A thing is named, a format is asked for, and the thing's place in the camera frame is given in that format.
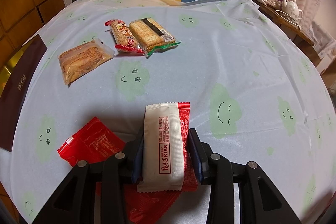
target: tablecloth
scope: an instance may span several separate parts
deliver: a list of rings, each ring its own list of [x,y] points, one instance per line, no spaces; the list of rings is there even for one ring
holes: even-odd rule
[[[64,84],[60,53],[93,38],[114,47],[104,23],[144,17],[181,44],[150,58],[117,54]],[[13,150],[0,150],[0,181],[28,223],[71,169],[57,153],[68,137],[97,116],[132,140],[145,106],[161,102],[190,102],[190,127],[200,140],[230,161],[259,163],[306,223],[335,192],[336,116],[327,89],[251,0],[78,0],[38,33],[48,49],[29,85]],[[209,189],[183,193],[159,223],[205,223]]]

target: packaged snack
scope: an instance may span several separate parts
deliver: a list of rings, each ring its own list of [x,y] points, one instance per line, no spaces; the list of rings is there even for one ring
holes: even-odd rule
[[[125,143],[110,131],[97,117],[72,135],[58,151],[61,158],[73,167],[79,160],[89,164],[106,160],[123,150]],[[101,193],[97,183],[96,193]],[[135,224],[154,224],[179,197],[180,191],[138,193],[137,186],[124,185],[128,218]]]
[[[144,53],[142,49],[138,48],[138,41],[132,35],[124,21],[111,19],[105,22],[105,26],[111,27],[117,50],[122,52]]]
[[[99,39],[72,48],[58,57],[64,83],[70,84],[82,75],[112,59],[114,51]]]
[[[129,29],[148,56],[155,51],[173,47],[181,43],[175,42],[175,38],[152,18],[132,21],[129,25]]]
[[[190,103],[146,106],[142,178],[138,192],[195,191],[197,181],[186,151]]]

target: metal screw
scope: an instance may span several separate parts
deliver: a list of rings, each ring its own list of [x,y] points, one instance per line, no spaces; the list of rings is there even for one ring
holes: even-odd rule
[[[255,161],[250,161],[249,162],[249,167],[256,169],[258,167],[258,164]]]
[[[217,153],[212,153],[210,158],[212,158],[213,160],[219,160],[221,158],[221,156]]]
[[[123,152],[118,152],[115,154],[115,157],[117,159],[123,159],[125,157],[125,154]]]
[[[87,164],[87,162],[85,160],[80,160],[79,162],[77,162],[78,167],[84,167]]]

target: white teapot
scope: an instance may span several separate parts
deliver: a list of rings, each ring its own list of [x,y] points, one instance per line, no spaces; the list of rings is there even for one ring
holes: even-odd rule
[[[293,17],[295,20],[300,20],[303,17],[303,12],[301,9],[298,8],[296,0],[294,1],[282,0],[282,11]]]

